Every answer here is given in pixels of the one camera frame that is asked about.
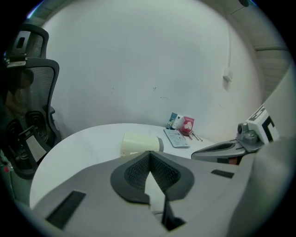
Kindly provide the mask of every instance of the white desk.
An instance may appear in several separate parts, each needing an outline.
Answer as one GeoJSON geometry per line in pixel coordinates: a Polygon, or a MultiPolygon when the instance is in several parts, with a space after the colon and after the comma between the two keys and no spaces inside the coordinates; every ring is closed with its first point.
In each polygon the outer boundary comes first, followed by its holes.
{"type": "MultiPolygon", "coordinates": [[[[151,125],[111,124],[88,128],[62,140],[46,155],[35,173],[30,192],[30,207],[33,208],[49,191],[82,169],[119,158],[125,131],[157,136],[163,141],[164,152],[188,159],[191,159],[194,151],[214,144],[206,139],[201,142],[192,137],[192,140],[186,138],[190,148],[177,149],[171,145],[163,130],[163,127],[151,125]]],[[[148,187],[150,191],[145,192],[149,193],[150,201],[155,202],[162,192],[157,185],[153,186],[155,181],[151,179],[150,174],[147,184],[152,186],[148,187]]]]}

